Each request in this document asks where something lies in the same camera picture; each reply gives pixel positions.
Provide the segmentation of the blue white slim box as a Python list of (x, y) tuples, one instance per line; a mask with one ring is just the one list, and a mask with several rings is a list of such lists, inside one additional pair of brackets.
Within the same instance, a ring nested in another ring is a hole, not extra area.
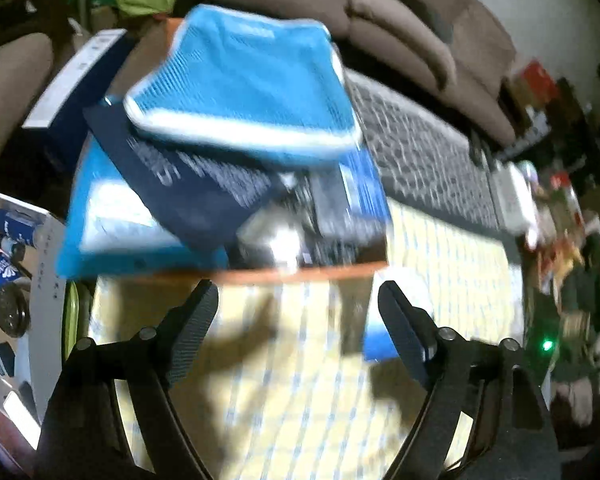
[(367, 362), (385, 362), (398, 356), (379, 312), (379, 289), (384, 278), (374, 277), (362, 339), (363, 358)]

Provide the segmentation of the blue shoelace package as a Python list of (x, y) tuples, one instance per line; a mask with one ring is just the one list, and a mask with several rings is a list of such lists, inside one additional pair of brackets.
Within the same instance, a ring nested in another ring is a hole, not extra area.
[(224, 246), (196, 250), (160, 226), (88, 130), (73, 182), (57, 271), (94, 278), (174, 268), (222, 270)]

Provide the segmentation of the navy skin care box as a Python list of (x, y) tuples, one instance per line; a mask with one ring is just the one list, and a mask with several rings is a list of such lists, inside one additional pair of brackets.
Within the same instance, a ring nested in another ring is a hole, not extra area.
[(83, 112), (88, 130), (160, 226), (185, 246), (234, 243), (256, 212), (286, 192), (276, 172), (143, 140), (120, 104)]

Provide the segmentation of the blue mesh pouch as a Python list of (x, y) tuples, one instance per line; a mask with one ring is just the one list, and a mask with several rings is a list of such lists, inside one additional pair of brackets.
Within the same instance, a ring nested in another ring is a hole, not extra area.
[(279, 166), (333, 162), (362, 139), (324, 24), (208, 4), (182, 19), (123, 107), (144, 136)]

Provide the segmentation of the yellow plaid tablecloth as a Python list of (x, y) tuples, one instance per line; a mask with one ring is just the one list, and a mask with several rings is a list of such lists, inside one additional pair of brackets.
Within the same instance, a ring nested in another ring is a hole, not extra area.
[(388, 266), (357, 280), (224, 285), (171, 400), (217, 479), (379, 479), (425, 399), (398, 360), (367, 362), (375, 276), (434, 322), (499, 342), (524, 330), (515, 242), (410, 208), (392, 214)]

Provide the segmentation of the shiny steel ball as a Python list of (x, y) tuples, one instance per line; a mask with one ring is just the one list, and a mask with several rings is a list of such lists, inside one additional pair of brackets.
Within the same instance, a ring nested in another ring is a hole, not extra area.
[(300, 220), (276, 205), (259, 210), (237, 232), (240, 258), (250, 269), (297, 270), (303, 241)]

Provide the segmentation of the orange cardboard box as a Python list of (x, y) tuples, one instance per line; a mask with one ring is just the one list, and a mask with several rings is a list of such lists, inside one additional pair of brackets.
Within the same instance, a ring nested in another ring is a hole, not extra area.
[[(131, 53), (111, 81), (108, 93), (124, 96), (133, 84), (148, 75), (166, 57), (168, 41), (181, 21), (168, 18), (161, 22), (146, 22), (133, 38), (137, 41)], [(160, 284), (195, 284), (203, 278), (224, 285), (262, 285), (357, 280), (368, 278), (388, 266), (387, 239), (383, 236), (374, 244), (362, 247), (348, 264), (318, 266), (309, 249), (304, 248), (294, 261), (276, 261), (270, 266), (238, 266), (228, 270), (197, 270), (174, 268), (156, 272), (142, 271), (128, 275), (132, 282)]]

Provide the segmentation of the blue foil sachet pack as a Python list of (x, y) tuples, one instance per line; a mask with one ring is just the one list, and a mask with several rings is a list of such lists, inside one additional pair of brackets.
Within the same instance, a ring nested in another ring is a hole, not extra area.
[(370, 246), (385, 237), (391, 214), (367, 148), (311, 171), (309, 184), (315, 226), (322, 237), (358, 246)]

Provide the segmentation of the grey hexagon pattern mat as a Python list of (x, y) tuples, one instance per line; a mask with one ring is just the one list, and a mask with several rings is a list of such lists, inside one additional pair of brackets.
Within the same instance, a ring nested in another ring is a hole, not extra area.
[(370, 77), (344, 76), (393, 214), (410, 208), (466, 231), (503, 231), (490, 179), (460, 132)]

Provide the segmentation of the white tissue box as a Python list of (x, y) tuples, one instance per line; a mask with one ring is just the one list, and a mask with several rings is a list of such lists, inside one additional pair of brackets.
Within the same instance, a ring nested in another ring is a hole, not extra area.
[(491, 188), (501, 225), (513, 236), (526, 234), (538, 227), (536, 206), (524, 174), (512, 162), (491, 174)]

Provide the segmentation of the white open box with toiletries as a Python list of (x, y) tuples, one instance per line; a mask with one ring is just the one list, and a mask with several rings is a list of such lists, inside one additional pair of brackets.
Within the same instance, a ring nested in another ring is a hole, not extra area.
[(23, 452), (38, 447), (64, 362), (64, 234), (50, 212), (0, 194), (0, 442)]

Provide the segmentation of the long navy white box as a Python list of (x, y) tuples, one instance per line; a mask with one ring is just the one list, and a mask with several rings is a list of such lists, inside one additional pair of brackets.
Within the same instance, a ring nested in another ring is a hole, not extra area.
[(84, 108), (106, 96), (134, 44), (123, 28), (98, 32), (57, 73), (24, 120), (23, 128), (42, 132), (64, 165), (78, 162), (87, 136)]

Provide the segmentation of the brown sofa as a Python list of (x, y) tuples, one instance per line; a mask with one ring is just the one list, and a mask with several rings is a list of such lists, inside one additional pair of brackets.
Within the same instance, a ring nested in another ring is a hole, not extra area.
[(444, 90), (427, 64), (385, 29), (356, 16), (350, 0), (201, 0), (270, 18), (313, 18), (336, 40), (344, 64), (425, 105), (454, 126), (475, 128), (497, 146), (515, 141), (500, 94), (516, 50), (480, 0), (399, 0), (451, 50), (457, 80)]

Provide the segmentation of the brown sofa cushion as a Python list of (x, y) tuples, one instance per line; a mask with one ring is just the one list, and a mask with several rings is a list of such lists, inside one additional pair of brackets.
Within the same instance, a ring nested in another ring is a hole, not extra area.
[(350, 0), (350, 9), (412, 49), (430, 68), (440, 90), (456, 83), (456, 65), (448, 45), (399, 0)]

